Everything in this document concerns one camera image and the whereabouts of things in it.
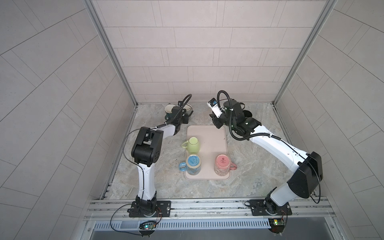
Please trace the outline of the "pink ghost mug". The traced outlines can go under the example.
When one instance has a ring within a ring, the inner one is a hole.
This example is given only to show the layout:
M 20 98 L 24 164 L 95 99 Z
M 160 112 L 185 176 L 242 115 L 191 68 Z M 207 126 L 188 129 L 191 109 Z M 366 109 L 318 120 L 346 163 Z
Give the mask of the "pink ghost mug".
M 225 154 L 220 154 L 215 159 L 214 171 L 218 176 L 226 176 L 237 168 L 237 165 Z

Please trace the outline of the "dark green mug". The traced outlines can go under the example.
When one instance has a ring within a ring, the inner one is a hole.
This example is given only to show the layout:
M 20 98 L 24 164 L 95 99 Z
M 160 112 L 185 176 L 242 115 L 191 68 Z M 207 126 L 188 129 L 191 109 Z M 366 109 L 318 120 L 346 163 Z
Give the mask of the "dark green mug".
M 172 116 L 172 110 L 173 108 L 175 107 L 175 105 L 173 104 L 168 104 L 166 107 L 165 107 L 165 112 L 166 112 L 166 115 L 165 115 L 165 120 L 168 121 L 171 119 L 171 116 Z

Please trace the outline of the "black mug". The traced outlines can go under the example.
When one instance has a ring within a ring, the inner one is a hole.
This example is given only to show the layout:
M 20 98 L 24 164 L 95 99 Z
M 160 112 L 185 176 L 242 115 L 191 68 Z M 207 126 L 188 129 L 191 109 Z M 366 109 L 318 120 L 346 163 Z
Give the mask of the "black mug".
M 248 110 L 243 110 L 243 114 L 245 118 L 252 118 L 253 114 Z

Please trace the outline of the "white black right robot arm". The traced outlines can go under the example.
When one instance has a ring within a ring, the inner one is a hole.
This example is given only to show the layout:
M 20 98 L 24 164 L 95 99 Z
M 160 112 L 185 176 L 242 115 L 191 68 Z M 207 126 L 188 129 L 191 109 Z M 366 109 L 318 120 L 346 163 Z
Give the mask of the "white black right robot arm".
M 254 119 L 251 112 L 242 109 L 242 103 L 228 100 L 220 108 L 219 101 L 212 98 L 207 105 L 212 110 L 210 117 L 218 129 L 223 125 L 227 126 L 235 140 L 248 140 L 261 146 L 293 172 L 286 183 L 268 193 L 258 209 L 269 215 L 277 215 L 289 201 L 296 198 L 308 199 L 320 186 L 323 169 L 319 154 L 308 154 L 274 135 Z

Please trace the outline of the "grey mug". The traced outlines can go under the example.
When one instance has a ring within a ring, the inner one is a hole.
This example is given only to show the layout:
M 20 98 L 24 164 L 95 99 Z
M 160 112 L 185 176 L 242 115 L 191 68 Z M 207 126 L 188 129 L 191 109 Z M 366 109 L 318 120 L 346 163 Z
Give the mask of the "grey mug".
M 189 104 L 186 104 L 184 107 L 183 107 L 183 109 L 185 110 L 185 116 L 191 116 L 192 115 L 192 113 L 193 113 L 193 108 L 192 108 L 192 106 L 191 105 L 189 105 Z

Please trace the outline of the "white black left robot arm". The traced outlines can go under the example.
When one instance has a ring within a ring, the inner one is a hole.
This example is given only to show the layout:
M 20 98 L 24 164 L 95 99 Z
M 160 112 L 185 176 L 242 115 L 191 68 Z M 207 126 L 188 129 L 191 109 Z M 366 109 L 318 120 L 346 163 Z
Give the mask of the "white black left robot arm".
M 139 171 L 139 191 L 132 203 L 130 217 L 151 217 L 157 211 L 155 164 L 161 154 L 163 139 L 178 133 L 182 124 L 189 122 L 193 113 L 190 105 L 169 105 L 165 123 L 153 128 L 141 127 L 133 144 L 131 156 Z

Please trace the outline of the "light green mug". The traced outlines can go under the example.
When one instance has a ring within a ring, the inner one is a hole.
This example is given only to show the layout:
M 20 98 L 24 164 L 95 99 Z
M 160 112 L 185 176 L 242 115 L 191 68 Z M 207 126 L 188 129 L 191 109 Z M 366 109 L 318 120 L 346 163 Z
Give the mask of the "light green mug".
M 183 149 L 186 149 L 189 154 L 195 154 L 197 155 L 200 151 L 200 142 L 198 138 L 191 137 L 189 140 L 185 141 L 181 147 Z

